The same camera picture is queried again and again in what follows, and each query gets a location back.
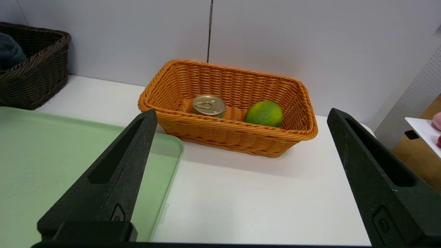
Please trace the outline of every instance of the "lime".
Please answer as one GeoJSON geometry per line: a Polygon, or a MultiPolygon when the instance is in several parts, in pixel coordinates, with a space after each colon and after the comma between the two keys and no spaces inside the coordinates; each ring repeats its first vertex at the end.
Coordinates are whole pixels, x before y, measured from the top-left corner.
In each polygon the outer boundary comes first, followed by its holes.
{"type": "Polygon", "coordinates": [[[283,111],[275,102],[260,101],[247,111],[243,121],[278,128],[282,125],[283,111]]]}

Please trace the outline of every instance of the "plastic tray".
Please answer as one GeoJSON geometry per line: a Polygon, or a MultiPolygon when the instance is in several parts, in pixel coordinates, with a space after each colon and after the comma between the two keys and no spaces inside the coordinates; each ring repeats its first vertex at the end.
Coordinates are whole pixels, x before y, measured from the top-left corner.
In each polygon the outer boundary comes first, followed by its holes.
{"type": "MultiPolygon", "coordinates": [[[[37,221],[120,134],[123,127],[0,107],[0,247],[39,242],[37,221]]],[[[156,133],[131,222],[150,241],[183,153],[156,133]]]]}

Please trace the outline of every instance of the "white shelf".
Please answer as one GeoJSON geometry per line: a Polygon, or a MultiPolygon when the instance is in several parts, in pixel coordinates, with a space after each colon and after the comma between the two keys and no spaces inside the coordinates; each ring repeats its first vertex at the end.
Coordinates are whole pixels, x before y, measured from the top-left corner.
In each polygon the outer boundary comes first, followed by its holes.
{"type": "MultiPolygon", "coordinates": [[[[143,90],[71,76],[37,111],[126,126],[143,90]]],[[[184,142],[153,241],[370,245],[326,117],[316,117],[317,137],[279,158],[184,142]]]]}
{"type": "Polygon", "coordinates": [[[406,117],[406,121],[412,126],[415,132],[430,146],[430,148],[441,158],[441,148],[437,145],[441,131],[433,126],[432,120],[406,117]]]}

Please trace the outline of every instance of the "brown wicker basket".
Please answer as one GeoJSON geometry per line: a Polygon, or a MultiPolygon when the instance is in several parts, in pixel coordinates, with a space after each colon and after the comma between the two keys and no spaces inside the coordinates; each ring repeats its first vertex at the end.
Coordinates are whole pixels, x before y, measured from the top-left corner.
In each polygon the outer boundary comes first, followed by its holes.
{"type": "Polygon", "coordinates": [[[70,34],[57,30],[0,23],[22,48],[26,60],[0,71],[0,106],[36,109],[67,83],[70,34]]]}
{"type": "Polygon", "coordinates": [[[155,108],[168,134],[253,155],[278,157],[318,133],[308,91],[300,81],[190,60],[165,64],[141,94],[138,107],[141,111],[155,108]],[[225,101],[222,119],[192,113],[192,100],[201,94],[225,101]],[[280,128],[242,122],[247,110],[263,100],[282,107],[280,128]]]}

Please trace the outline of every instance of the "white wall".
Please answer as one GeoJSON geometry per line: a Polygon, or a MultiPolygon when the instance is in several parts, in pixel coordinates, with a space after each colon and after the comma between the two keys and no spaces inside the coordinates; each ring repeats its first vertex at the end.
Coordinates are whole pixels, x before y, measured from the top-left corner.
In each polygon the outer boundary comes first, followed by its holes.
{"type": "Polygon", "coordinates": [[[16,0],[0,0],[0,22],[26,24],[16,0]]]}
{"type": "Polygon", "coordinates": [[[210,2],[19,0],[30,26],[72,35],[72,74],[142,86],[169,60],[206,60],[210,2]]]}
{"type": "Polygon", "coordinates": [[[438,0],[215,0],[210,63],[290,76],[375,129],[441,44],[438,0]]]}

